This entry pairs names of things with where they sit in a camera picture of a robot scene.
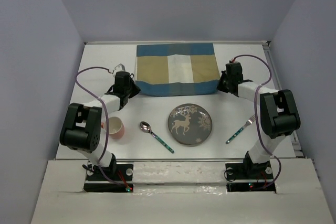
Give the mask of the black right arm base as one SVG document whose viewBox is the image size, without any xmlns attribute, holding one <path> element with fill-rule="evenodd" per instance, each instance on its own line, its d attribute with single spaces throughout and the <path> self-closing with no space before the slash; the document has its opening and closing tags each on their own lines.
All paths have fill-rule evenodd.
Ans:
<svg viewBox="0 0 336 224">
<path fill-rule="evenodd" d="M 252 164 L 251 167 L 237 162 L 226 163 L 223 175 L 227 181 L 226 189 L 229 193 L 276 191 L 272 183 L 274 176 L 270 162 Z"/>
</svg>

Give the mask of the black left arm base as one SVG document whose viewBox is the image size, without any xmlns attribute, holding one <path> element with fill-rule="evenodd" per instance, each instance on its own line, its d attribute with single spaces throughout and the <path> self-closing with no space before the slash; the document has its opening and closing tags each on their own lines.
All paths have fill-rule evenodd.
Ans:
<svg viewBox="0 0 336 224">
<path fill-rule="evenodd" d="M 104 174 L 97 166 L 90 162 L 87 165 L 82 164 L 86 171 L 83 190 L 87 193 L 132 193 L 133 185 L 133 164 L 117 164 L 117 170 L 114 174 L 107 168 L 103 168 Z"/>
</svg>

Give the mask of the grey reindeer plate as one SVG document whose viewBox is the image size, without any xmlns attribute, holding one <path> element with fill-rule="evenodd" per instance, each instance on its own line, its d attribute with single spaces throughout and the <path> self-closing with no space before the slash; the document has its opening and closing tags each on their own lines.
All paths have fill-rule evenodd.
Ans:
<svg viewBox="0 0 336 224">
<path fill-rule="evenodd" d="M 205 142 L 213 128 L 210 114 L 201 106 L 192 103 L 174 108 L 167 120 L 173 138 L 185 146 L 198 146 Z"/>
</svg>

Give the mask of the pink mug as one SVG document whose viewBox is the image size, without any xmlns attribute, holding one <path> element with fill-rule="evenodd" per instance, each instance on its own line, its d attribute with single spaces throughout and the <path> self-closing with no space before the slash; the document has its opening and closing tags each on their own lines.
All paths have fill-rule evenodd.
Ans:
<svg viewBox="0 0 336 224">
<path fill-rule="evenodd" d="M 124 124 L 119 117 L 113 116 L 101 123 L 101 128 L 114 140 L 119 140 L 124 136 Z"/>
</svg>

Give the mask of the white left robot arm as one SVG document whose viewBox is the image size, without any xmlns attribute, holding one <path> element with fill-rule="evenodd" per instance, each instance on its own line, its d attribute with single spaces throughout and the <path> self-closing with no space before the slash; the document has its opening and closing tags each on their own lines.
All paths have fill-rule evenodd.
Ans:
<svg viewBox="0 0 336 224">
<path fill-rule="evenodd" d="M 108 116 L 110 112 L 123 109 L 128 100 L 139 92 L 140 88 L 135 84 L 132 74 L 117 72 L 109 90 L 101 97 L 94 95 L 97 103 L 69 105 L 60 132 L 61 145 L 84 155 L 91 162 L 93 171 L 113 184 L 117 161 L 115 155 L 107 151 L 108 133 L 104 143 L 100 142 L 101 118 L 103 114 Z"/>
</svg>

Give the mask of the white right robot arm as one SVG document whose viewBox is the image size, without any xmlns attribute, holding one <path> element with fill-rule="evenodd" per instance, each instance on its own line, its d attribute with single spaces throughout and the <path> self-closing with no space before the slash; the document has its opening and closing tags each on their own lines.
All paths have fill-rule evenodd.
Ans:
<svg viewBox="0 0 336 224">
<path fill-rule="evenodd" d="M 258 139 L 243 162 L 226 165 L 225 173 L 230 182 L 254 179 L 270 166 L 270 158 L 278 145 L 301 125 L 294 96 L 290 90 L 273 90 L 245 80 L 241 64 L 235 61 L 226 64 L 217 89 L 254 105 Z"/>
</svg>

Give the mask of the blue and tan cloth placemat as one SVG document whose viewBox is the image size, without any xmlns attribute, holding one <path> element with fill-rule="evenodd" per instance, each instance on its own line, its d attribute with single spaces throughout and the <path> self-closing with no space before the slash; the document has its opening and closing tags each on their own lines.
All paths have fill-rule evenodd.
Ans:
<svg viewBox="0 0 336 224">
<path fill-rule="evenodd" d="M 215 93 L 220 79 L 212 43 L 138 45 L 135 82 L 143 95 Z"/>
</svg>

